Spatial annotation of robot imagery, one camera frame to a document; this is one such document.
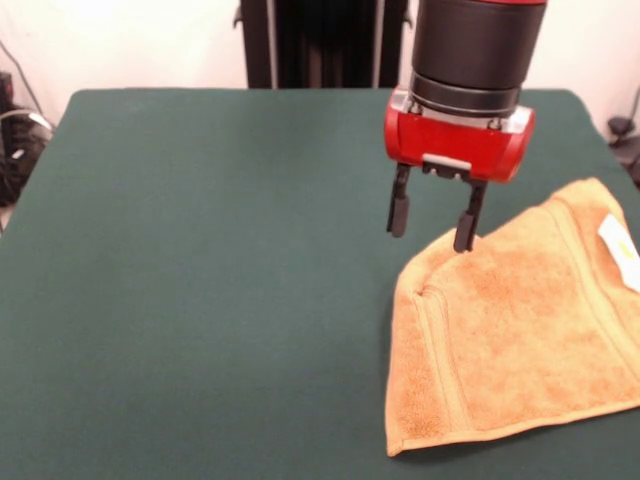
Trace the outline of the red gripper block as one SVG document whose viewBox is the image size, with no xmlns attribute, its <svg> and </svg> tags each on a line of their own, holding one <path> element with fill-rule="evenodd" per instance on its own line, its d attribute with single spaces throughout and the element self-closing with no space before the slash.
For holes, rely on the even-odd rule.
<svg viewBox="0 0 640 480">
<path fill-rule="evenodd" d="M 384 119 L 388 156 L 440 176 L 506 183 L 520 168 L 536 123 L 518 106 L 506 118 L 460 117 L 420 106 L 408 90 L 392 91 Z"/>
</svg>

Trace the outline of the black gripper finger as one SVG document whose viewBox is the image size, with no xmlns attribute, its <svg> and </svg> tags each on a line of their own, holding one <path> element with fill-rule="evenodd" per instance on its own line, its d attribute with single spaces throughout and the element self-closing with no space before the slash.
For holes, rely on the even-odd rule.
<svg viewBox="0 0 640 480">
<path fill-rule="evenodd" d="M 476 230 L 487 190 L 485 181 L 472 181 L 471 194 L 467 208 L 461 214 L 456 227 L 453 248 L 455 252 L 473 250 Z"/>
<path fill-rule="evenodd" d="M 386 231 L 394 238 L 401 238 L 406 230 L 409 197 L 406 192 L 411 167 L 398 163 L 391 190 Z"/>
</svg>

